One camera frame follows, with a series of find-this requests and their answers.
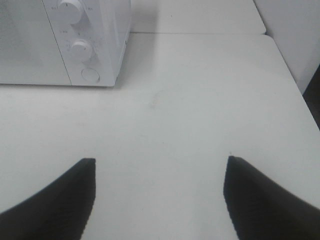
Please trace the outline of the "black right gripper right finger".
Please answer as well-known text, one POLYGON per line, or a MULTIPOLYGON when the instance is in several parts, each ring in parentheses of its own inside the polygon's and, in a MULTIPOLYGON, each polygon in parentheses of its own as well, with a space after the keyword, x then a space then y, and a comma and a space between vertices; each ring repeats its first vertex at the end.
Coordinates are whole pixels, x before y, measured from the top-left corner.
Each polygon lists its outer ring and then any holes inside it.
POLYGON ((240 240, 320 238, 320 210, 241 157, 227 159, 223 196, 240 240))

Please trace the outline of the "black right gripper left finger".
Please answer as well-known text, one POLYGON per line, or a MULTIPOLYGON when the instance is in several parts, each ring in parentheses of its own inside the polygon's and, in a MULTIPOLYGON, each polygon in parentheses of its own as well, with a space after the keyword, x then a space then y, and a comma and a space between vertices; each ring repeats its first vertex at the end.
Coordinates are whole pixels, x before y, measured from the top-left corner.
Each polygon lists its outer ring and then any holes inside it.
POLYGON ((2 240, 79 240, 96 199, 96 160, 83 158, 0 214, 2 240))

